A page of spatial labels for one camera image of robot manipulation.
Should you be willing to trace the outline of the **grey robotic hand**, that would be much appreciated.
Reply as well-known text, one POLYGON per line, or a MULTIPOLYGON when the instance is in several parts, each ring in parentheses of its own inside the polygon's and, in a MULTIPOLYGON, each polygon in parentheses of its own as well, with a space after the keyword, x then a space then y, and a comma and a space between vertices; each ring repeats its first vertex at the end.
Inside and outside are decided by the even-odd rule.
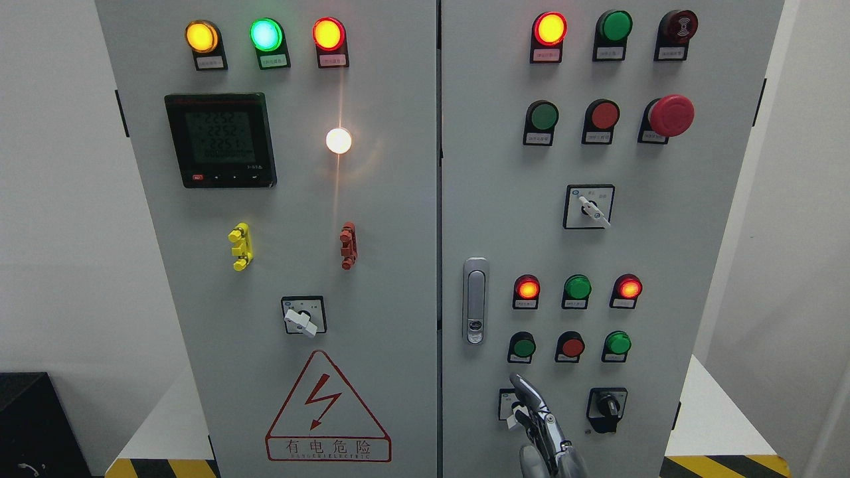
POLYGON ((519 451, 523 477, 589 477, 586 465, 572 442, 565 438, 555 415, 537 389, 513 373, 510 382, 518 400, 512 405, 507 426, 523 426, 531 445, 519 451))

